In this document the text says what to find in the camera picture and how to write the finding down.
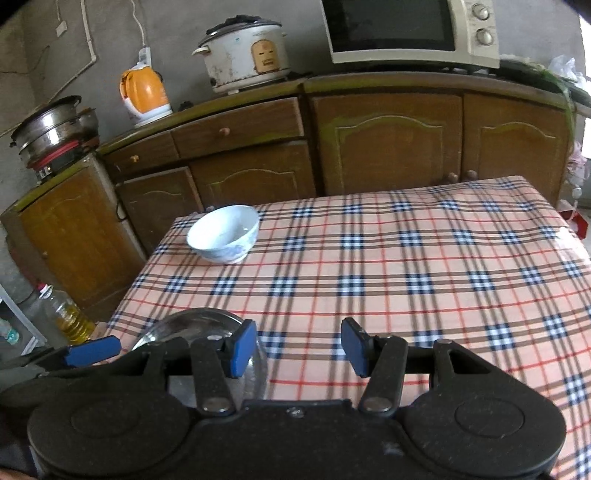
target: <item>drawer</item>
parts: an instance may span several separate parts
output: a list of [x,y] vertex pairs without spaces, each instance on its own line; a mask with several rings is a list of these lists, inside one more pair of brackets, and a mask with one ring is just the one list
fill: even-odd
[[200,118],[172,130],[180,157],[212,153],[304,136],[296,98],[258,103]]
[[179,157],[170,132],[163,132],[105,155],[104,159],[111,177],[120,179],[175,162]]

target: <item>blue gripper pad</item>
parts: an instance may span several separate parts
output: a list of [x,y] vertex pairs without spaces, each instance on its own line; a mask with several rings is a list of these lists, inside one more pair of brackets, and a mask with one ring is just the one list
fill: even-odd
[[246,370],[248,360],[256,348],[256,323],[251,322],[237,339],[234,340],[234,353],[230,361],[230,373],[232,378],[241,377]]
[[340,344],[353,370],[362,378],[369,376],[369,360],[365,355],[365,336],[368,336],[367,333],[361,330],[356,322],[351,324],[348,319],[345,319],[340,324]]
[[118,355],[120,351],[121,341],[116,336],[110,335],[71,347],[65,360],[70,367],[88,367]]

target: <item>orange electric kettle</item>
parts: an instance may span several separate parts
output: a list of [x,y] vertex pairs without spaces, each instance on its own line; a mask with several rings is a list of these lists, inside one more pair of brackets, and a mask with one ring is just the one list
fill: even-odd
[[119,91],[135,128],[173,113],[160,77],[145,63],[123,72]]

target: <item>bottle cap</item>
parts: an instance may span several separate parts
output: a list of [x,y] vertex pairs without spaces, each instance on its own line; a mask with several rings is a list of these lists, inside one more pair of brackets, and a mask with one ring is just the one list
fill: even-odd
[[44,295],[45,295],[45,294],[46,294],[48,291],[50,291],[50,289],[51,289],[51,285],[48,285],[48,284],[46,284],[46,283],[40,283],[40,284],[37,286],[37,290],[39,290],[39,293],[40,293],[39,297],[40,297],[40,298],[43,298],[43,296],[44,296]]

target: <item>rice cooker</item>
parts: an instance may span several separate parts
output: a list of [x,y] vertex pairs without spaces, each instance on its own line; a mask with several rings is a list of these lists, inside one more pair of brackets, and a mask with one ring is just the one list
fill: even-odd
[[216,93],[286,77],[290,72],[281,24],[237,15],[210,28],[193,55],[200,54]]

